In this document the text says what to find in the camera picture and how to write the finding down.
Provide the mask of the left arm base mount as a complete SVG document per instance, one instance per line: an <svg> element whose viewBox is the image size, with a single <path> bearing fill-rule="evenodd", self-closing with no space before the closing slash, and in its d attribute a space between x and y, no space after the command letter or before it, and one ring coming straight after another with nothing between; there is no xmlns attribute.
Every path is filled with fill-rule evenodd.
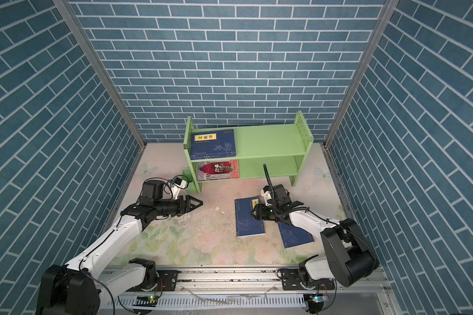
<svg viewBox="0 0 473 315"><path fill-rule="evenodd" d="M128 289L127 292L173 292L176 290L178 275L178 270L157 270L153 285L147 284L146 286L143 286L142 284L139 284L138 286Z"/></svg>

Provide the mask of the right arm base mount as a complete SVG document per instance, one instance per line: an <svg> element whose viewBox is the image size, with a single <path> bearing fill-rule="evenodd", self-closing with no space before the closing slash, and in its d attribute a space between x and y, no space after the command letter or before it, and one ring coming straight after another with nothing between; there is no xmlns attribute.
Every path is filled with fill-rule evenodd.
<svg viewBox="0 0 473 315"><path fill-rule="evenodd" d="M336 287L331 278L308 280L300 274L298 269L280 268L275 271L275 274L284 291L331 291Z"/></svg>

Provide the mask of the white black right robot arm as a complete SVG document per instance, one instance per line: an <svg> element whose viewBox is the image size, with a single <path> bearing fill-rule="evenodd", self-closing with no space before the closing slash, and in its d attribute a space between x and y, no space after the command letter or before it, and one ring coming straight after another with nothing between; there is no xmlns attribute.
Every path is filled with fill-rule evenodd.
<svg viewBox="0 0 473 315"><path fill-rule="evenodd" d="M350 287L378 268L373 247L353 219L330 219L314 213L301 202L281 208L259 203L251 215L257 220L301 228L322 242L324 256L315 255L298 266L300 281L305 287L314 287L322 279Z"/></svg>

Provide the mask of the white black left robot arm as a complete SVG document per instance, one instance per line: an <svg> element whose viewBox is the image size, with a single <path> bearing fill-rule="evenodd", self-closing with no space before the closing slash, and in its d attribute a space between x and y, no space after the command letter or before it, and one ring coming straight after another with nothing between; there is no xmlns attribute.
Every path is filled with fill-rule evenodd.
<svg viewBox="0 0 473 315"><path fill-rule="evenodd" d="M180 217L202 206L201 200L180 195L187 186L180 178L146 180L137 201L122 210L101 237L64 265L52 265L44 272L36 314L97 314L101 306L114 306L130 289L151 293L148 301L155 305L168 284L154 261L135 258L112 274L103 271L153 221Z"/></svg>

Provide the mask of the red pink illustrated book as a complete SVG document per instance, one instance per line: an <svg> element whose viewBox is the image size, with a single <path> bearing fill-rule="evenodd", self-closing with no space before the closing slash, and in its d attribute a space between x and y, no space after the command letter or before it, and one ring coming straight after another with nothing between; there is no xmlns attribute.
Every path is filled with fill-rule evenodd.
<svg viewBox="0 0 473 315"><path fill-rule="evenodd" d="M239 162L229 161L204 161L197 166L198 181L219 181L226 179L239 179Z"/></svg>

